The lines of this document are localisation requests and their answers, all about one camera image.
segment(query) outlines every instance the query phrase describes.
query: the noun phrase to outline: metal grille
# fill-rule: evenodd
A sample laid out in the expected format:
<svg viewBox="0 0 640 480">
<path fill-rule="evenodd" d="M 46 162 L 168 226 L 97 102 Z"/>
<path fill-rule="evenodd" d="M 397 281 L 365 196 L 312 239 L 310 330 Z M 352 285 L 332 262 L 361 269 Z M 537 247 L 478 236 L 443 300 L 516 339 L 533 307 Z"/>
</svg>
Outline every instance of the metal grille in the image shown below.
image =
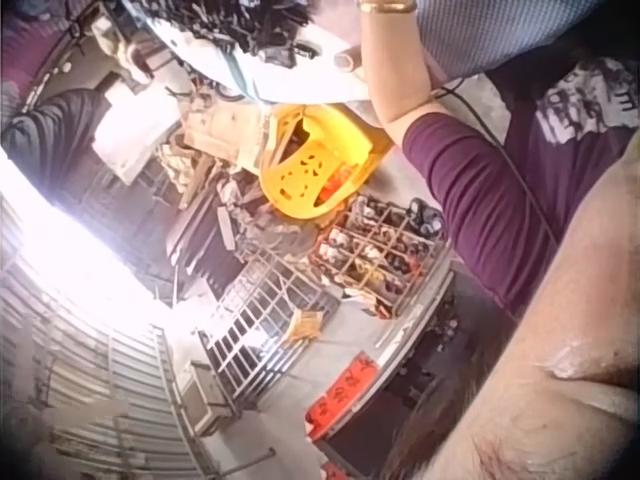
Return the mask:
<svg viewBox="0 0 640 480">
<path fill-rule="evenodd" d="M 115 329 L 44 280 L 21 254 L 21 221 L 0 196 L 2 393 L 10 396 L 20 330 L 33 325 L 39 403 L 81 406 L 124 398 L 126 417 L 54 432 L 56 450 L 79 471 L 127 478 L 196 479 L 216 474 L 189 431 L 164 332 Z"/>
<path fill-rule="evenodd" d="M 285 333 L 296 308 L 324 312 L 326 322 L 339 301 L 264 249 L 252 254 L 211 318 L 208 352 L 228 396 L 254 403 L 284 374 L 307 341 L 288 343 Z"/>
</svg>

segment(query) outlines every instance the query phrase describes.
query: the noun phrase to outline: gold bracelet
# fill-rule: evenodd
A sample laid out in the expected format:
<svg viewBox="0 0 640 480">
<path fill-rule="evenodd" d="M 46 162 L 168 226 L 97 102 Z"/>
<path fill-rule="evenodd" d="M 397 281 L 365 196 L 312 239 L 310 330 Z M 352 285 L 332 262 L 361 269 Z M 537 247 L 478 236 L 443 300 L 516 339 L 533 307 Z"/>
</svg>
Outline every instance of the gold bracelet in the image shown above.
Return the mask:
<svg viewBox="0 0 640 480">
<path fill-rule="evenodd" d="M 385 2 L 358 0 L 358 8 L 364 13 L 412 13 L 418 8 L 415 0 L 409 2 Z"/>
</svg>

